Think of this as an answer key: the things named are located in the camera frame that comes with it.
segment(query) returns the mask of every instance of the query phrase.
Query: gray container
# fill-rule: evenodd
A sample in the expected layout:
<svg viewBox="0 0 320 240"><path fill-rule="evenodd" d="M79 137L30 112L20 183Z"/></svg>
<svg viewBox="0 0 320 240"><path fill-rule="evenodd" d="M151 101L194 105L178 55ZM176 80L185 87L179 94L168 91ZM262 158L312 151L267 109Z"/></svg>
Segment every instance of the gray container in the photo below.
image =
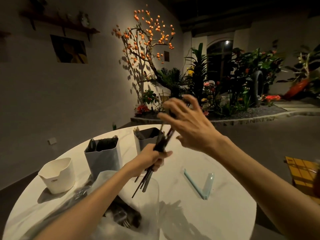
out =
<svg viewBox="0 0 320 240"><path fill-rule="evenodd" d="M136 143L137 154L140 154L140 152L142 151L142 149L145 148L146 145L150 143L155 144L157 142L160 130L158 128L153 127L149 129L143 129L140 132L147 139L139 140L136 137L136 135L133 134L134 141Z"/></svg>
<svg viewBox="0 0 320 240"><path fill-rule="evenodd" d="M122 168L119 140L116 147L113 149L100 152L85 152L84 154L94 180L97 179L100 172L106 170L118 171Z"/></svg>

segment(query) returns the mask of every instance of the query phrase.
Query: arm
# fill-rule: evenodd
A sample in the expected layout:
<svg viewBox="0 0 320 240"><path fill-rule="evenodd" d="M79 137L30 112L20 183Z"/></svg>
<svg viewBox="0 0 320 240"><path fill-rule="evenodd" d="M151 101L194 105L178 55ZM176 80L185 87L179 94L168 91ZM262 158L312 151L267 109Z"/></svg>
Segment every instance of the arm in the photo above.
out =
<svg viewBox="0 0 320 240"><path fill-rule="evenodd" d="M172 154L172 152L159 153L153 151L153 148L154 144L148 144L141 154L124 165L101 187L47 226L35 240L88 239L123 186L152 164L154 164L153 170L157 171L163 159Z"/></svg>
<svg viewBox="0 0 320 240"><path fill-rule="evenodd" d="M193 106L172 98L164 103L177 119L159 118L180 133L182 146L206 153L219 161L249 192L274 225L289 239L318 239L320 206L307 195L263 167L220 134L203 115L197 100L185 95Z"/></svg>

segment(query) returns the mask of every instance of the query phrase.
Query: wooden shelf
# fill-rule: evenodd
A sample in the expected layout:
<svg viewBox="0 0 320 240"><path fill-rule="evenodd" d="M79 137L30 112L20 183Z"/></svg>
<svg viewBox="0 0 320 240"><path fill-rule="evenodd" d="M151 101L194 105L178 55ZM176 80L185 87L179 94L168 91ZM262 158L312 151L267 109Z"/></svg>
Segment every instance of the wooden shelf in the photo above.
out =
<svg viewBox="0 0 320 240"><path fill-rule="evenodd" d="M0 31L0 37L1 37L1 38L5 38L5 37L7 37L7 36L9 36L9 35L11 35L11 33L9 33L9 32L4 32L4 31Z"/></svg>
<svg viewBox="0 0 320 240"><path fill-rule="evenodd" d="M41 21L44 23L53 24L53 25L62 27L62 31L63 31L64 36L66 36L65 28L69 28L69 29L73 29L73 30L76 30L79 32L86 33L89 41L90 41L90 35L100 33L100 31L96 30L95 28L86 28L86 27L83 27L82 25L74 24L71 21L65 21L61 18L50 17L47 15L39 14L39 13L32 12L32 11L26 11L26 10L20 11L19 15L30 19L32 28L34 30L36 30L34 20L37 20L37 21Z"/></svg>

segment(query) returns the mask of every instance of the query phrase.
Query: hand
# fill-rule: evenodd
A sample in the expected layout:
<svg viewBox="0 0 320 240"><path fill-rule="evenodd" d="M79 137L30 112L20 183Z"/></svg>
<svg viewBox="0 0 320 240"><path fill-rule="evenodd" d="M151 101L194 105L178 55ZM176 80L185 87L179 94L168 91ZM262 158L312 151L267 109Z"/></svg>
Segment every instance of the hand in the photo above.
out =
<svg viewBox="0 0 320 240"><path fill-rule="evenodd" d="M148 144L145 148L141 151L139 155L137 155L133 160L128 162L130 165L133 176L139 176L142 171L150 167L154 164L152 170L156 172L164 159L172 155L172 151L170 152L158 152L154 151L155 144Z"/></svg>
<svg viewBox="0 0 320 240"><path fill-rule="evenodd" d="M172 118L166 113L159 113L158 117L171 125L179 132L177 139L181 145L196 151L208 153L216 142L223 138L211 122L203 114L198 101L191 95L184 95L184 99L189 101L193 110L177 98L171 98L163 103L165 109L170 109L177 119Z"/></svg>

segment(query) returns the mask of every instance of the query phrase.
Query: gray floor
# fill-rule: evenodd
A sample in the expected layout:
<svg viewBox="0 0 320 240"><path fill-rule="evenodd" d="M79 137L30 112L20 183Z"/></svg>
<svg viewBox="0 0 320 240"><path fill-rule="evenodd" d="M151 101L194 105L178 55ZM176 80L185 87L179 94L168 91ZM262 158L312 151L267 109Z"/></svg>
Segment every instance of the gray floor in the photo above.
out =
<svg viewBox="0 0 320 240"><path fill-rule="evenodd" d="M123 127L134 126L128 123ZM228 136L251 157L290 182L290 174L284 163L285 156L314 161L320 159L320 116L295 116L282 120L246 125L220 126L217 130ZM0 234L10 211L21 192L36 176L29 177L0 191ZM263 214L257 210L256 225L251 240L285 239Z"/></svg>

